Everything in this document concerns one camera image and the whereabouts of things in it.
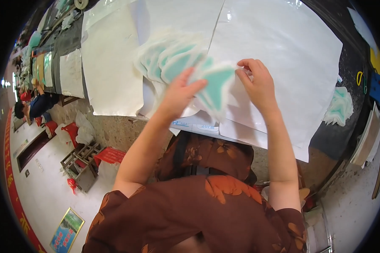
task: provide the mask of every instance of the blue poster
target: blue poster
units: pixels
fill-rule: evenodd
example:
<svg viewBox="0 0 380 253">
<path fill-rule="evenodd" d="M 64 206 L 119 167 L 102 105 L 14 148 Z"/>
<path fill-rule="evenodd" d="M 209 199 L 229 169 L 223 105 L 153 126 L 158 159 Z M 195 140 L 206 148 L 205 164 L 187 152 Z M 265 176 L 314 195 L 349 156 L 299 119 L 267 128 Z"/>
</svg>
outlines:
<svg viewBox="0 0 380 253">
<path fill-rule="evenodd" d="M 51 248 L 56 253 L 68 253 L 85 221 L 69 208 L 56 229 L 51 241 Z"/>
</svg>

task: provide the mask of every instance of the yellow scissors handle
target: yellow scissors handle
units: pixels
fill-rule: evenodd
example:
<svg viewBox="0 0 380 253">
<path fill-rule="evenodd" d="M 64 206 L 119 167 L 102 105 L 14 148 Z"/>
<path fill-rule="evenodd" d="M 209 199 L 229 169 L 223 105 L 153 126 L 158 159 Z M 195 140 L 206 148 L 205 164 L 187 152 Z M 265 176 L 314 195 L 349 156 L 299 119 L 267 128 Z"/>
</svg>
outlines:
<svg viewBox="0 0 380 253">
<path fill-rule="evenodd" d="M 356 84 L 357 84 L 357 86 L 360 86 L 360 83 L 362 82 L 362 76 L 363 76 L 363 72 L 358 71 L 357 75 L 356 75 Z"/>
</svg>

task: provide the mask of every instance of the yellow object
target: yellow object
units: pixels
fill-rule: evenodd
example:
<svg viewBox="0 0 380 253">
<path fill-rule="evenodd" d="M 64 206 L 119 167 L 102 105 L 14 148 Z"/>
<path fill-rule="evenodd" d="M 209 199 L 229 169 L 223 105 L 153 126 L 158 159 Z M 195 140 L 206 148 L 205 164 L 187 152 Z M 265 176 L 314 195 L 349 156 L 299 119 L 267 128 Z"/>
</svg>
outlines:
<svg viewBox="0 0 380 253">
<path fill-rule="evenodd" d="M 362 82 L 362 76 L 363 76 L 363 72 L 358 71 L 357 75 L 356 75 L 356 84 L 357 84 L 357 86 L 360 86 L 360 83 Z"/>
<path fill-rule="evenodd" d="M 377 73 L 380 75 L 380 51 L 377 48 L 377 56 L 372 48 L 370 48 L 370 62 L 373 65 L 373 68 L 376 69 Z"/>
</svg>

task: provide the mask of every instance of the person's right hand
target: person's right hand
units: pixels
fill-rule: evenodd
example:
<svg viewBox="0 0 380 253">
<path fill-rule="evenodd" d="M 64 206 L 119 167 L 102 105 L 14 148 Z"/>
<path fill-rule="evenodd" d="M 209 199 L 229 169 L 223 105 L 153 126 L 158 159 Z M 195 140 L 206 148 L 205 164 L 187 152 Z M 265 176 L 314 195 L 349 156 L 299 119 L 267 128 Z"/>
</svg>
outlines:
<svg viewBox="0 0 380 253">
<path fill-rule="evenodd" d="M 279 108 L 274 95 L 273 78 L 266 66 L 260 60 L 255 59 L 240 60 L 238 66 L 252 72 L 253 79 L 251 81 L 245 71 L 240 69 L 235 71 L 239 79 L 241 79 L 243 86 L 245 86 L 250 100 L 260 111 L 263 118 L 272 112 L 278 111 Z"/>
</svg>

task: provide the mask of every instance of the person's left hand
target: person's left hand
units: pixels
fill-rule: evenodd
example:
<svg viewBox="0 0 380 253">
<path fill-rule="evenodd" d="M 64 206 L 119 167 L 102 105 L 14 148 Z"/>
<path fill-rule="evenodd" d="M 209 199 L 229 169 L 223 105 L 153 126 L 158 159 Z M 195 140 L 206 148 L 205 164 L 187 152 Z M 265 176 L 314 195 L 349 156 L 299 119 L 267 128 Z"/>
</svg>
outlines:
<svg viewBox="0 0 380 253">
<path fill-rule="evenodd" d="M 180 118 L 193 96 L 207 85 L 207 80 L 205 79 L 186 85 L 193 71 L 194 68 L 188 68 L 172 81 L 157 109 L 157 112 L 170 122 Z"/>
</svg>

